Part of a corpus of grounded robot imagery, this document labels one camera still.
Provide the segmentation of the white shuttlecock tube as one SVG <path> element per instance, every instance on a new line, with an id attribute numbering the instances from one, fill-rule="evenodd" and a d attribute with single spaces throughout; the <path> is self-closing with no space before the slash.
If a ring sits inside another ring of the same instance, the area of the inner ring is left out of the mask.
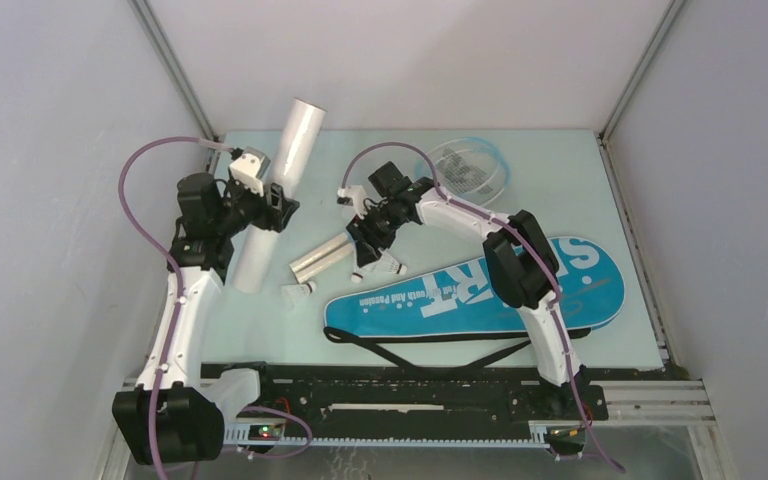
<path id="1" fill-rule="evenodd" d="M 246 228 L 231 286 L 247 293 L 261 291 L 279 235 L 299 208 L 296 190 L 313 151 L 326 111 L 296 98 L 282 131 L 266 180 L 267 217 Z"/>

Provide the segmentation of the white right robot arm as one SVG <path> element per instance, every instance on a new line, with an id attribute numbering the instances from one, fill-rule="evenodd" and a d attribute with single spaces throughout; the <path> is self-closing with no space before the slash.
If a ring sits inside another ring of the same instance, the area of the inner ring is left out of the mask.
<path id="1" fill-rule="evenodd" d="M 582 403 L 574 384 L 581 362 L 562 324 L 558 260 L 536 218 L 522 210 L 495 213 L 471 204 L 443 188 L 435 177 L 416 181 L 391 162 L 369 178 L 379 200 L 369 199 L 360 185 L 341 184 L 339 204 L 354 209 L 347 227 L 355 245 L 355 263 L 379 261 L 396 239 L 397 230 L 412 222 L 433 226 L 480 243 L 494 293 L 517 310 L 535 348 L 537 369 L 550 383 L 541 392 L 545 411 L 566 418 Z"/>

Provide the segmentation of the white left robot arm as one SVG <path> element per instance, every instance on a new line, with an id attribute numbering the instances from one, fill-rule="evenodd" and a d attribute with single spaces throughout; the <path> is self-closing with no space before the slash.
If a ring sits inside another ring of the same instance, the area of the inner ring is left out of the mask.
<path id="1" fill-rule="evenodd" d="M 216 459 L 227 423 L 246 410 L 264 416 L 275 388 L 252 369 L 232 369 L 204 387 L 204 334 L 234 254 L 232 239 L 249 226 L 281 232 L 299 207 L 271 183 L 262 193 L 209 173 L 177 184 L 181 212 L 175 237 L 161 252 L 169 275 L 161 324 L 135 387 L 112 403 L 116 424 L 141 465 Z"/>

